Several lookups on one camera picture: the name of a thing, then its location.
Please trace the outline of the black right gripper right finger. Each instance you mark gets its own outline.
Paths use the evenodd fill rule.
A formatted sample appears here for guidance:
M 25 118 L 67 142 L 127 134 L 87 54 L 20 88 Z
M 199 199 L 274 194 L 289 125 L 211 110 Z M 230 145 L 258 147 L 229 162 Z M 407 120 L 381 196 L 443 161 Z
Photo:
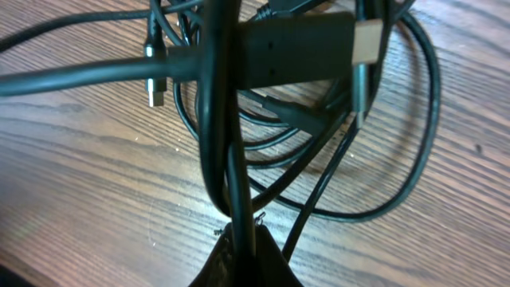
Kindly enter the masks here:
M 302 287 L 264 225 L 255 226 L 257 285 L 262 287 Z

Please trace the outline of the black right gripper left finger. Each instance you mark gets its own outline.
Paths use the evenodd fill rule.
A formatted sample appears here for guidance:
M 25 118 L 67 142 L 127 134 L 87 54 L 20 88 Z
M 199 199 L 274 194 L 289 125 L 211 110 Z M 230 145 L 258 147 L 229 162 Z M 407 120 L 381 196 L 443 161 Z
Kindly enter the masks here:
M 237 247 L 233 238 L 233 227 L 227 223 L 214 245 L 204 266 L 190 287 L 234 287 L 237 267 Z

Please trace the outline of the black USB cable thick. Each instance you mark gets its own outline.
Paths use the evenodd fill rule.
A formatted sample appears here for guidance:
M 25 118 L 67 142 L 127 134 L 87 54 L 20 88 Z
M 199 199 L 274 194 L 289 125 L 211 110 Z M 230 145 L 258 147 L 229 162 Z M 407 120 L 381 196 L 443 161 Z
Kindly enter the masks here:
M 117 81 L 158 80 L 198 84 L 198 142 L 202 176 L 213 204 L 233 222 L 240 254 L 256 249 L 253 212 L 292 182 L 286 175 L 263 195 L 249 193 L 237 94 L 254 88 L 340 77 L 380 59 L 383 23 L 341 12 L 240 22 L 237 1 L 204 2 L 196 46 L 174 45 L 144 57 L 5 75 L 1 94 L 34 93 Z

